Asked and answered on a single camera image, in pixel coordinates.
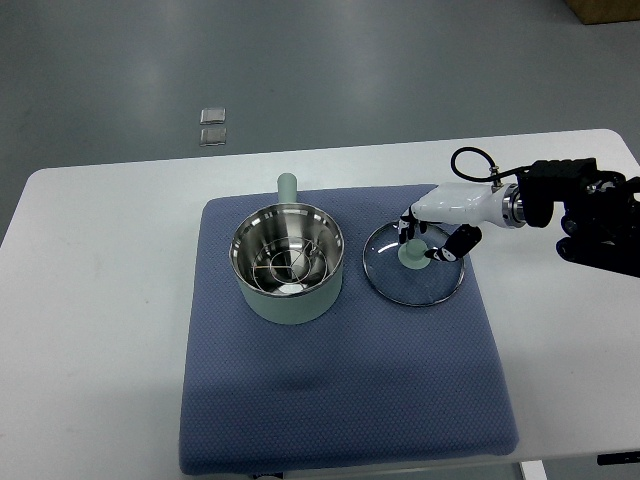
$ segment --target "concrete floor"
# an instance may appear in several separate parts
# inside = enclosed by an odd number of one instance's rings
[[[589,128],[638,157],[639,45],[640,22],[583,26],[562,0],[4,0],[0,238],[41,168]],[[198,145],[207,106],[224,146]]]

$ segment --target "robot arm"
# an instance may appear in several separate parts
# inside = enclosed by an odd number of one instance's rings
[[[479,153],[491,164],[492,176],[474,178],[455,168],[463,151]],[[640,178],[626,180],[617,172],[600,171],[593,158],[538,161],[527,167],[498,173],[485,152],[466,147],[451,159],[456,174],[471,182],[493,185],[443,183],[413,203],[398,224],[400,243],[414,236],[416,226],[424,232],[429,223],[462,224],[441,248],[425,255],[455,261],[482,238],[478,225],[490,222],[503,228],[525,224],[546,227],[554,202],[563,202],[561,225],[567,238],[556,245],[565,260],[640,277]],[[500,179],[515,174],[517,184],[502,185]]]

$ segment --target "pot handle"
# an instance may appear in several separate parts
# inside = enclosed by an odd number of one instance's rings
[[[298,179],[293,173],[283,173],[278,177],[278,203],[296,203],[298,199]]]

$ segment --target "blue cushion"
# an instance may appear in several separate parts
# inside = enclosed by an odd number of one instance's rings
[[[186,474],[264,473],[479,454],[518,442],[500,358],[469,258],[432,307],[394,304],[362,267],[368,236],[433,186],[300,192],[345,238],[336,303],[311,322],[249,309],[228,251],[275,194],[210,201],[200,227],[180,425]]]

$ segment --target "cardboard box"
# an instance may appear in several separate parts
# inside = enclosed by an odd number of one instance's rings
[[[585,25],[640,20],[640,0],[565,0]]]

